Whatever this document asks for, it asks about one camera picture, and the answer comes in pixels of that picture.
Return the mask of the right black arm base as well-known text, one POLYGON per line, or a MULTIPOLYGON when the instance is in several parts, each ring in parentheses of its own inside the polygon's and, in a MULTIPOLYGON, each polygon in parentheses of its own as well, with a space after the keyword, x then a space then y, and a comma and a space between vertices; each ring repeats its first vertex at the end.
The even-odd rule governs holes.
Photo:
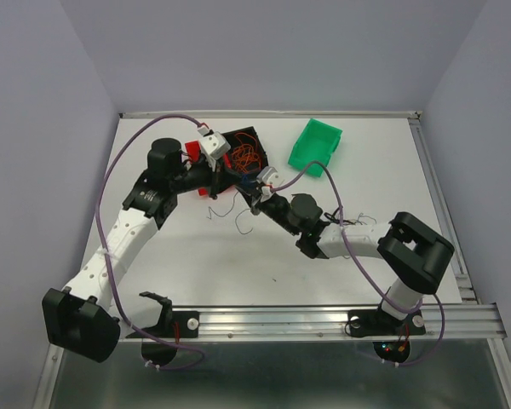
POLYGON ((406 333, 419 336, 426 333, 426 328, 420 311, 398 320, 379 308, 363 308, 347 313, 345 332, 355 338, 399 336, 406 333))

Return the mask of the black plastic bin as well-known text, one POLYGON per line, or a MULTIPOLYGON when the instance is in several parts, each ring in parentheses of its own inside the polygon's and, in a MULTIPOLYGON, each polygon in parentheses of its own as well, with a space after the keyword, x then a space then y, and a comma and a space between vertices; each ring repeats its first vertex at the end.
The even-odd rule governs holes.
POLYGON ((263 168, 268 166, 267 153, 254 127, 232 130, 222 134, 231 148, 226 153, 232 170, 241 176, 243 184, 256 180, 263 168))

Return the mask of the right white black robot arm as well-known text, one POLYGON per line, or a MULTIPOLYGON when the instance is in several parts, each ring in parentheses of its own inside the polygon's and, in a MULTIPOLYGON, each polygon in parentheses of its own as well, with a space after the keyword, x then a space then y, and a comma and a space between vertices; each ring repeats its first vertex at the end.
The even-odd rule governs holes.
POLYGON ((236 188, 253 214, 264 214, 296 236, 296 247, 311 259, 348 256, 358 267, 361 257, 386 262, 397 276, 386 291, 362 272, 382 297, 375 322, 385 332, 396 331, 420 308, 425 295, 437 293, 455 252, 448 239, 408 212, 397 213, 388 224, 353 225, 324 219, 323 210, 307 193, 288 200, 264 186, 236 188))

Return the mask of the red plastic bin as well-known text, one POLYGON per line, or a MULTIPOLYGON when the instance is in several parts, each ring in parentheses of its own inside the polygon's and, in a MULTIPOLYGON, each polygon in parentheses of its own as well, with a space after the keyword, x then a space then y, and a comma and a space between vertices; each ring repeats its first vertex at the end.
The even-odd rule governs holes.
MULTIPOLYGON (((192 162, 197 162, 199 160, 199 157, 201 155, 201 150, 200 150, 200 146, 198 144, 198 141, 189 141, 189 142, 186 142, 185 143, 185 152, 186 152, 186 156, 187 158, 192 162)), ((231 165, 231 161, 228 157, 228 155, 226 154, 224 157, 224 162, 225 162, 225 165, 227 168, 231 169, 232 168, 232 165, 231 165)), ((198 195, 199 196, 205 196, 205 197, 208 197, 208 191, 205 189, 205 188, 200 188, 198 190, 198 195)))

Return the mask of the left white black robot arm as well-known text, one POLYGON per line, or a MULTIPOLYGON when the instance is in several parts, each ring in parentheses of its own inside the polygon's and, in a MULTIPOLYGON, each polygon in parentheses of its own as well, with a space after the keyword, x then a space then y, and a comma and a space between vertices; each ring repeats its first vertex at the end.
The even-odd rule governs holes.
POLYGON ((118 341, 128 335, 154 341, 161 346, 155 359, 146 364, 164 369, 182 348, 181 326, 175 320, 167 297, 145 292, 144 297, 160 304, 143 316, 142 329, 127 316, 118 295, 118 284, 146 243, 152 239, 178 205, 182 193, 205 188, 223 191, 227 168, 223 156, 229 148, 219 135, 199 140, 198 159, 184 159, 182 146, 172 138, 154 141, 147 154, 146 169, 136 179, 122 203, 110 232, 95 212, 100 246, 82 269, 60 289, 49 289, 42 308, 48 340, 95 362, 110 357, 118 341))

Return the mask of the green plastic bin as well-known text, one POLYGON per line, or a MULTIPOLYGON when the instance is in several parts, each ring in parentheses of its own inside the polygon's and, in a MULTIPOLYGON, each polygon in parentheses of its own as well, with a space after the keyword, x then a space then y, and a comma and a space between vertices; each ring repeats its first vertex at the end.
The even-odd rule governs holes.
POLYGON ((311 118, 293 145, 288 165, 303 170, 318 161, 327 167, 342 138, 342 130, 311 118))

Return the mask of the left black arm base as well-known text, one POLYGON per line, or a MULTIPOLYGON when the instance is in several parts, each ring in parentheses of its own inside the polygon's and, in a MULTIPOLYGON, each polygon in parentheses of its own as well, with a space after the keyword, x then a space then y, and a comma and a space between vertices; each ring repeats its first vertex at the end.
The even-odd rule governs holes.
POLYGON ((198 337, 199 311, 177 309, 168 297, 160 296, 154 292, 143 291, 139 296, 159 305, 158 317, 150 319, 147 325, 140 325, 143 331, 155 337, 173 337, 174 339, 198 337))

